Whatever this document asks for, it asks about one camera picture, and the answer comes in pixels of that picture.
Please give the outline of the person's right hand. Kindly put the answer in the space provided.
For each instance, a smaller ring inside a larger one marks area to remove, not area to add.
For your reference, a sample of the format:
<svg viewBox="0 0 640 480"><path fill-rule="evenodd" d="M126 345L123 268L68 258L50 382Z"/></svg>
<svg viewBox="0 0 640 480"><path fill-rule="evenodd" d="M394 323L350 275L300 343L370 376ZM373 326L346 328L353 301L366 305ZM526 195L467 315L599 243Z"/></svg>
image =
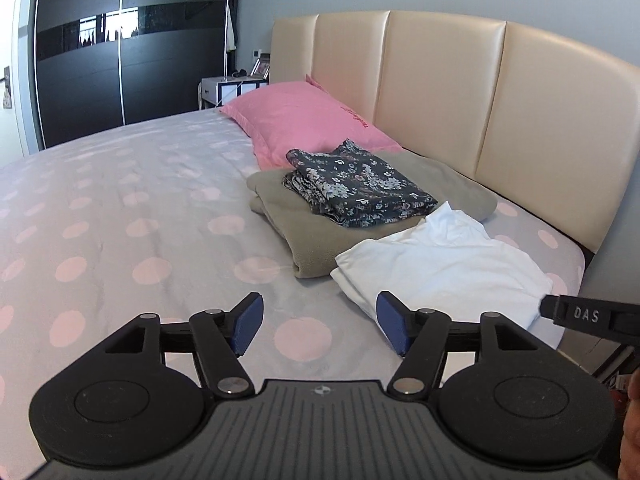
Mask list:
<svg viewBox="0 0 640 480"><path fill-rule="evenodd" d="M628 384L628 408L624 420L618 478L640 480L640 370L631 375Z"/></svg>

